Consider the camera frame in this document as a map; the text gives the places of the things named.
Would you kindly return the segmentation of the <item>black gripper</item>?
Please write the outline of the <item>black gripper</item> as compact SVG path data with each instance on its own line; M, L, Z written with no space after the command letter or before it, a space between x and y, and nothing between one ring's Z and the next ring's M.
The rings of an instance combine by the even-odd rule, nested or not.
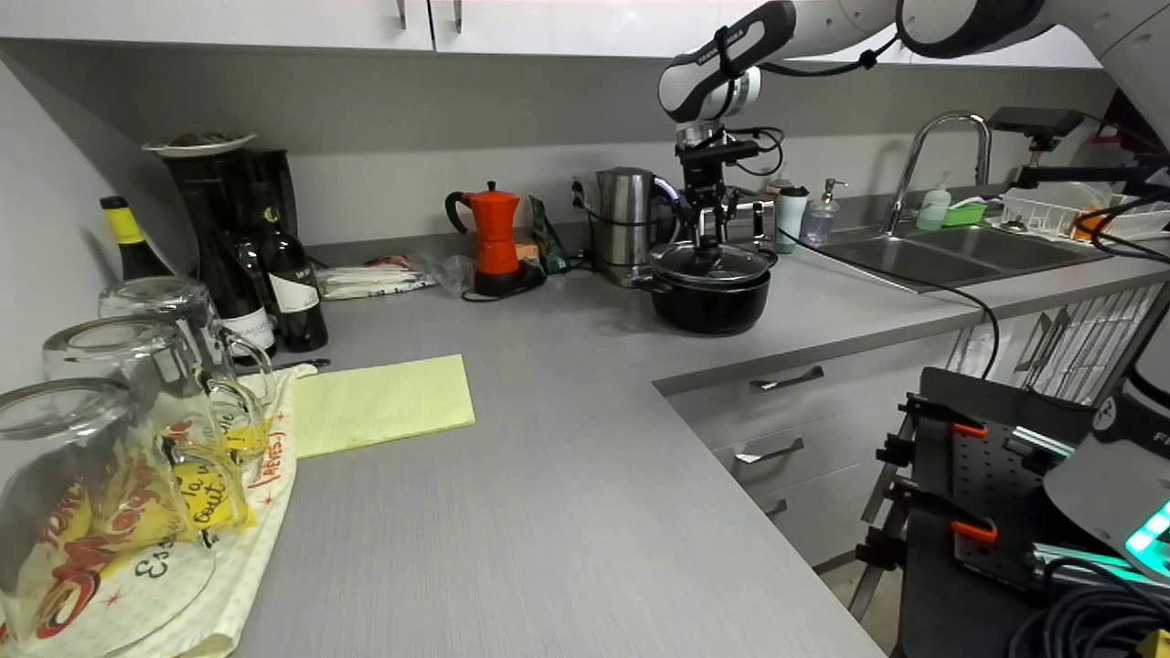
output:
M678 224L693 237L688 271L704 271L704 237L717 237L717 265L726 265L725 224L737 206L737 192L726 187L725 173L737 159L761 158L764 145L751 132L692 120L676 132L671 145L682 191L678 191Z

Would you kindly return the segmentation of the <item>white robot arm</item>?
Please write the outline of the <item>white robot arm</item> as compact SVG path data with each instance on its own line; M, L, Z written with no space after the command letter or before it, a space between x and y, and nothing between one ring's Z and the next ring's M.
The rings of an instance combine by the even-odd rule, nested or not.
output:
M764 0L656 78L656 106L699 159L720 120L789 56L851 47L884 24L921 58L967 58L1071 30L1132 108L1170 143L1170 0Z

